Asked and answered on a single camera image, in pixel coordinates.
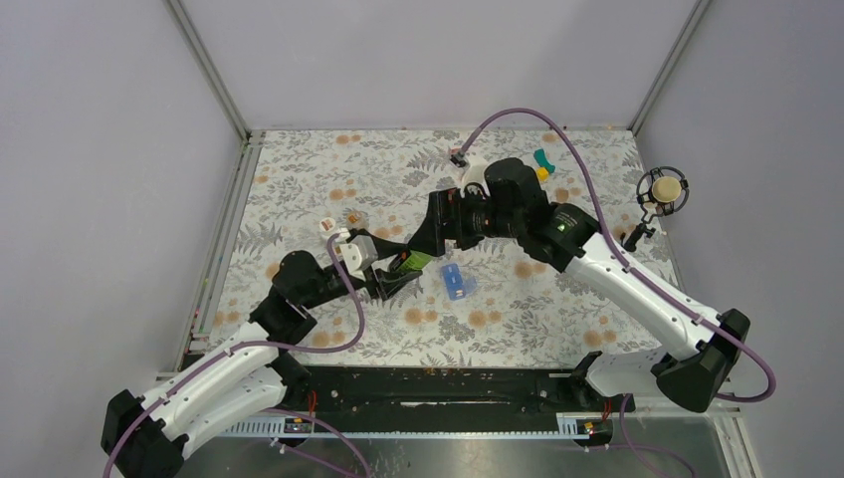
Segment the blue weekly pill organizer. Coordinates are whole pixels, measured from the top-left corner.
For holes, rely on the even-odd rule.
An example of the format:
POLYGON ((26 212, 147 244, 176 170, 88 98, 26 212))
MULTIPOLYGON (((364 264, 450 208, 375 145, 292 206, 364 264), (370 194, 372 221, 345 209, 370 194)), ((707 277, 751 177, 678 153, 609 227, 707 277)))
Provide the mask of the blue weekly pill organizer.
POLYGON ((450 301, 464 300, 477 289, 476 279, 465 274, 456 263, 443 265, 440 275, 450 301))

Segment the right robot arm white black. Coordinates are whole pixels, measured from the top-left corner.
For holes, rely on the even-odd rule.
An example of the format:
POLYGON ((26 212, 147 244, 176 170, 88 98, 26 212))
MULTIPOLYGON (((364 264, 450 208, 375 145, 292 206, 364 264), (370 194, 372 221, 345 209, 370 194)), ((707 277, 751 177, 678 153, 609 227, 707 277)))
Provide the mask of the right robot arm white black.
POLYGON ((738 361, 749 319, 718 312, 643 267, 604 234, 599 222, 570 203, 548 200, 532 168, 518 158, 494 162, 469 191, 430 193, 425 218, 395 270, 440 257, 447 242, 468 250, 487 238, 512 238, 531 258, 609 299, 658 341, 643 353, 592 353, 570 387, 580 408, 609 396, 661 393, 674 404, 705 412, 738 361))

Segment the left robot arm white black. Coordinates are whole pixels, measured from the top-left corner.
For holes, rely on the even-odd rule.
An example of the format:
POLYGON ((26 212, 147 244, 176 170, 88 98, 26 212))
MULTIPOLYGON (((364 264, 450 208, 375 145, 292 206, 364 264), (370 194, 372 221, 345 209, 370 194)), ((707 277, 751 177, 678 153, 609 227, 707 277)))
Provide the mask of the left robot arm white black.
POLYGON ((421 274, 412 249, 364 229, 327 236, 330 263, 304 250, 279 263, 267 296, 248 320, 214 350, 147 392, 125 389, 107 404, 101 447, 105 477, 172 477, 211 438, 238 421, 280 405, 295 409, 308 399, 309 372, 297 353, 329 355, 353 348, 363 336, 358 296, 388 299, 421 274), (311 310, 348 297, 357 313, 355 335, 338 346, 307 347, 316 327, 311 310))

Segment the green pill bottle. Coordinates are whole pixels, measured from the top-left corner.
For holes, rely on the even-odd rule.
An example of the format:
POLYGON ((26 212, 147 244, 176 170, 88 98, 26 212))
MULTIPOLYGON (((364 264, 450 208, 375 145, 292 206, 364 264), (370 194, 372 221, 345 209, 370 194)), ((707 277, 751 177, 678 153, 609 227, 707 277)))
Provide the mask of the green pill bottle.
POLYGON ((389 263, 388 270, 398 273, 422 271, 431 261, 428 254, 405 249, 389 263))

